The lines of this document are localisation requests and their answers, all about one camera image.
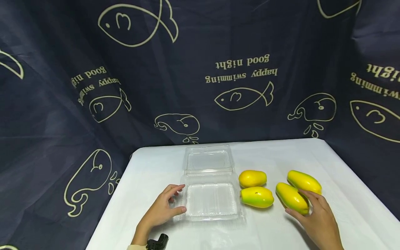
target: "fake fruit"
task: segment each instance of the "fake fruit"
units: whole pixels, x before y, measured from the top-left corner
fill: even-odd
[[[239,183],[243,188],[262,186],[267,183],[267,175],[262,171],[246,170],[239,175]]]
[[[283,182],[276,185],[276,194],[279,196],[282,203],[300,214],[308,214],[310,209],[308,200],[304,198],[297,188],[292,187]]]
[[[272,192],[263,187],[245,188],[240,191],[242,202],[256,208],[267,208],[274,203]]]
[[[288,181],[297,189],[313,191],[319,195],[322,195],[321,184],[312,176],[291,170],[288,172]]]

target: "fabric backdrop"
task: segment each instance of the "fabric backdrop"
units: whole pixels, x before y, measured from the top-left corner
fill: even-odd
[[[0,31],[0,249],[84,249],[145,146],[321,138],[400,218],[399,1],[1,0]]]

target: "black object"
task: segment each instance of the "black object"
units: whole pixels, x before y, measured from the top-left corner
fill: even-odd
[[[148,240],[147,242],[147,249],[148,250],[162,250],[167,246],[168,242],[168,235],[161,234],[158,238],[158,241],[155,240]]]

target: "sleeve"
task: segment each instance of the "sleeve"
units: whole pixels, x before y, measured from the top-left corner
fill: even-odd
[[[146,246],[130,245],[127,250],[147,250]]]

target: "table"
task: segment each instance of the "table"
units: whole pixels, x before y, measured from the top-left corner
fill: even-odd
[[[286,182],[289,170],[314,176],[335,214],[346,250],[400,249],[400,222],[323,140],[229,145],[236,173],[266,172],[267,188],[273,193],[278,182]],[[168,184],[179,184],[188,146],[193,145],[141,148],[133,154],[86,250],[126,249],[158,194]],[[247,226],[241,231],[170,222],[153,230],[150,237],[167,234],[167,250],[316,249],[298,222],[285,213],[275,193],[274,197],[274,205],[267,210],[245,207]]]

